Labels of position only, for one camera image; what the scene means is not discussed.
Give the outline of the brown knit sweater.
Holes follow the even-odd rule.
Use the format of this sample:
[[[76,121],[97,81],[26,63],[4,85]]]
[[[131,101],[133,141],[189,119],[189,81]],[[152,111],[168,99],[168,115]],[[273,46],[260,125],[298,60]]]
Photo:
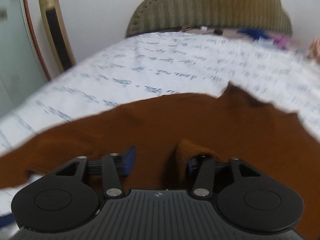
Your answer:
[[[297,229],[319,237],[319,142],[297,113],[286,113],[228,85],[214,98],[172,94],[120,105],[53,127],[1,157],[1,188],[48,174],[67,161],[99,159],[136,147],[125,189],[180,187],[187,162],[200,153],[237,157],[296,190],[305,210]]]

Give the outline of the pink clothes pile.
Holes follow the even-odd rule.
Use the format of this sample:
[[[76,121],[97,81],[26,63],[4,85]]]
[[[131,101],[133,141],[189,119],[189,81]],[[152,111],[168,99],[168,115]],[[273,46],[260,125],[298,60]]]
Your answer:
[[[315,38],[310,44],[308,58],[320,62],[320,38]]]

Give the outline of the white script-print bed sheet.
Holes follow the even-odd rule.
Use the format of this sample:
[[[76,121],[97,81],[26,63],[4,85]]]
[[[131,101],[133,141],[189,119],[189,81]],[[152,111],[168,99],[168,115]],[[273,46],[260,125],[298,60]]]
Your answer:
[[[149,33],[127,38],[46,84],[1,120],[1,157],[53,127],[120,105],[172,94],[220,97],[234,85],[295,112],[319,142],[319,65],[290,51],[214,35]],[[1,213],[18,190],[1,188]]]

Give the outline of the frosted glass wardrobe door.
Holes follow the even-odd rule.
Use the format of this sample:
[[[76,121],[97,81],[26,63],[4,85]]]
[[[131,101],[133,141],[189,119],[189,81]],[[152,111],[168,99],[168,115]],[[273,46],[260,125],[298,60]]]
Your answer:
[[[23,0],[1,0],[1,116],[20,105],[47,79],[31,44]]]

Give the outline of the gold tower air conditioner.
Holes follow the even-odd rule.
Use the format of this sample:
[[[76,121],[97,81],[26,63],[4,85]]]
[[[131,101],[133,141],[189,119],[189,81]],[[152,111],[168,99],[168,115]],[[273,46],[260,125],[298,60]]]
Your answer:
[[[67,36],[59,0],[39,0],[39,6],[52,54],[58,70],[63,73],[76,65],[76,60]]]

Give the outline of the light blue folded cloth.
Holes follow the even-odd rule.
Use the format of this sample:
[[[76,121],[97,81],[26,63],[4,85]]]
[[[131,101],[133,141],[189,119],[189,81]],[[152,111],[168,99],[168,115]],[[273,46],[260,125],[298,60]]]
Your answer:
[[[266,38],[263,38],[263,37],[259,37],[258,40],[255,40],[255,43],[258,45],[258,46],[261,46],[261,47],[265,47],[265,48],[273,48],[274,47],[274,40],[273,39],[266,39]]]

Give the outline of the small black device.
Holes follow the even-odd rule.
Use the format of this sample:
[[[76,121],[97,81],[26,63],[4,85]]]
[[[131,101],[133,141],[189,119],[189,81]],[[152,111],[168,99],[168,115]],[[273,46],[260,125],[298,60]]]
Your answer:
[[[214,33],[215,35],[221,36],[221,35],[223,34],[223,30],[215,29],[215,30],[213,31],[213,33]]]

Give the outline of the blue garment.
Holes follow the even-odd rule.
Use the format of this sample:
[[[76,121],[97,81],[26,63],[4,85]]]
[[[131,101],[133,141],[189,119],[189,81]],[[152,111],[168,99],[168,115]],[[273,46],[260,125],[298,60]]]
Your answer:
[[[247,35],[253,40],[259,40],[260,38],[265,39],[265,40],[270,40],[272,39],[271,36],[267,35],[263,30],[261,29],[251,29],[251,28],[246,28],[246,29],[240,29],[237,31],[237,33]]]

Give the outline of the purple garment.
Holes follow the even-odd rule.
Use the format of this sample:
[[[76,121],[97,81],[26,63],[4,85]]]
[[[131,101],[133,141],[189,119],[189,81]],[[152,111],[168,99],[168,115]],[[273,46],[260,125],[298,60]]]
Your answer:
[[[292,40],[290,37],[285,35],[273,35],[272,36],[273,45],[281,50],[290,50]]]

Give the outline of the olive striped headboard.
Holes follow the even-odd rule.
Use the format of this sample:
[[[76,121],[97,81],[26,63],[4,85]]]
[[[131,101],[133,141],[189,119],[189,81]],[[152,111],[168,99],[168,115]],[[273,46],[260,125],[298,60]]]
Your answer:
[[[201,26],[292,35],[280,0],[144,0],[132,15],[126,36]]]

